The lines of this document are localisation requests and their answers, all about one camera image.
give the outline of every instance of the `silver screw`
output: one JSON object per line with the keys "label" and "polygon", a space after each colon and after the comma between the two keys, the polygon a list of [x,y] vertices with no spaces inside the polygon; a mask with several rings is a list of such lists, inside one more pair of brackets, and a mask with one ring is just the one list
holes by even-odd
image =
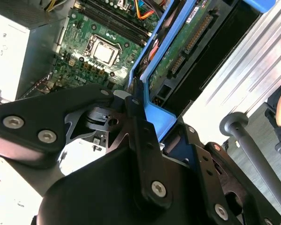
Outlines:
{"label": "silver screw", "polygon": [[108,91],[106,91],[106,90],[101,90],[101,93],[104,95],[109,95]]}
{"label": "silver screw", "polygon": [[3,119],[3,125],[11,129],[19,129],[23,127],[24,120],[17,116],[7,116]]}
{"label": "silver screw", "polygon": [[217,150],[217,151],[221,150],[220,146],[218,146],[217,144],[214,144],[214,149]]}
{"label": "silver screw", "polygon": [[132,101],[133,101],[135,104],[139,105],[139,101],[138,101],[138,100],[132,99]]}
{"label": "silver screw", "polygon": [[220,218],[222,218],[223,220],[226,220],[226,221],[228,220],[228,213],[224,207],[222,207],[220,204],[215,204],[214,209],[215,209],[216,214]]}
{"label": "silver screw", "polygon": [[192,128],[191,126],[189,126],[188,129],[189,129],[190,132],[195,133],[195,129]]}
{"label": "silver screw", "polygon": [[153,181],[152,183],[152,191],[158,196],[158,197],[165,197],[167,194],[167,191],[165,189],[165,186],[159,182],[159,181]]}
{"label": "silver screw", "polygon": [[56,134],[50,130],[42,130],[38,133],[37,137],[44,143],[53,143],[57,139]]}
{"label": "silver screw", "polygon": [[264,221],[266,222],[266,225],[273,225],[273,223],[267,218],[265,218]]}

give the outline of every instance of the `cpu socket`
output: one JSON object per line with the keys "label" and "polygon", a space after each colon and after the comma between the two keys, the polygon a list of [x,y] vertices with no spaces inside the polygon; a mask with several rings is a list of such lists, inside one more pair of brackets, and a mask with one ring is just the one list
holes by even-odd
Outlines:
{"label": "cpu socket", "polygon": [[92,35],[89,39],[85,54],[99,63],[111,67],[121,50],[120,44],[114,44],[98,35]]}

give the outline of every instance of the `black handle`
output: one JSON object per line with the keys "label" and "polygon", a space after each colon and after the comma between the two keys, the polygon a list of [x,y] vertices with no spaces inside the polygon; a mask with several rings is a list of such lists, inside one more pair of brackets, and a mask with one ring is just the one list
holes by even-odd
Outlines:
{"label": "black handle", "polygon": [[244,127],[234,122],[229,127],[230,133],[237,139],[240,146],[252,162],[253,166],[260,174],[261,178],[272,192],[273,196],[281,206],[281,181],[260,151],[252,137]]}

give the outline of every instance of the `yellow wire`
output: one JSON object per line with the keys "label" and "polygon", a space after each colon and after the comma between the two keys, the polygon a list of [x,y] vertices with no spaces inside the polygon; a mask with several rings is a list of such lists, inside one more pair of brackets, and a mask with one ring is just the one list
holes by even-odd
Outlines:
{"label": "yellow wire", "polygon": [[55,0],[51,0],[51,3],[50,3],[50,5],[49,5],[49,7],[47,8],[46,11],[51,10],[53,8],[54,4],[55,4]]}

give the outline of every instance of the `grey metal panel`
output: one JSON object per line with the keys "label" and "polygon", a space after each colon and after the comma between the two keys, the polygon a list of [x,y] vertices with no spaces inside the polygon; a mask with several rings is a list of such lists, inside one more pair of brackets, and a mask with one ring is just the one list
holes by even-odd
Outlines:
{"label": "grey metal panel", "polygon": [[183,116],[202,142],[224,142],[219,123],[230,112],[250,116],[281,85],[281,0],[254,24]]}
{"label": "grey metal panel", "polygon": [[16,99],[49,74],[63,24],[59,20],[30,31]]}
{"label": "grey metal panel", "polygon": [[55,13],[44,13],[41,8],[25,0],[0,0],[0,15],[29,30],[59,19]]}

